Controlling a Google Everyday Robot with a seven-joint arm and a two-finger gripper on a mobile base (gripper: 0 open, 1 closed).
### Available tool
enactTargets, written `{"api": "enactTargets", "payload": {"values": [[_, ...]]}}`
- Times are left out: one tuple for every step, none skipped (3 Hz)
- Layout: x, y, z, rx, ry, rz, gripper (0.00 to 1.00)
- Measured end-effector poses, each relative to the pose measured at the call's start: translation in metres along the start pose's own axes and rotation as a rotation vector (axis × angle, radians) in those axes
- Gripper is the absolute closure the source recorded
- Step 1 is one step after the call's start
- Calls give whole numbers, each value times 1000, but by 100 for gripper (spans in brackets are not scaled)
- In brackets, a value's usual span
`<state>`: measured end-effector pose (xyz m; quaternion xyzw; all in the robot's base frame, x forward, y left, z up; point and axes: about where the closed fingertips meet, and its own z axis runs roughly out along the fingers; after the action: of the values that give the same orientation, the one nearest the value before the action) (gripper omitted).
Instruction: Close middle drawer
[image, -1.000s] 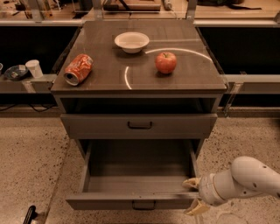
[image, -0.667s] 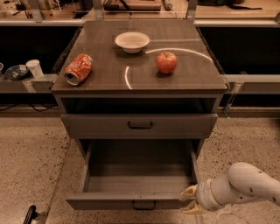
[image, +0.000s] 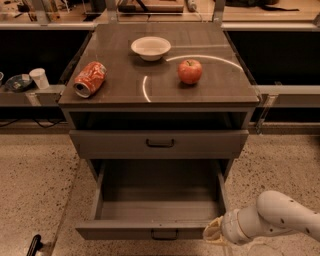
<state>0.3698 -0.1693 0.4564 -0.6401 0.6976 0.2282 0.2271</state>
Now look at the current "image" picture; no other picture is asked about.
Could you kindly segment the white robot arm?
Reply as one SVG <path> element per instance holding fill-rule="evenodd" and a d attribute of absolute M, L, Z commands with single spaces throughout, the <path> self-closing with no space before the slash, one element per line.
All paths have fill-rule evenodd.
<path fill-rule="evenodd" d="M 320 241 L 320 214 L 278 191 L 264 191 L 254 205 L 227 211 L 211 221 L 203 239 L 214 245 L 244 245 L 257 237 L 303 233 Z"/>

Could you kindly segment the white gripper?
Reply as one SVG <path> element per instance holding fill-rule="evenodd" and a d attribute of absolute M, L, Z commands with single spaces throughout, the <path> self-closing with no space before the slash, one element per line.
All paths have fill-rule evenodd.
<path fill-rule="evenodd" d="M 238 213 L 239 209 L 235 209 L 212 220 L 203 231 L 203 239 L 207 242 L 222 242 L 224 236 L 232 244 L 249 243 L 251 239 L 242 231 Z"/>

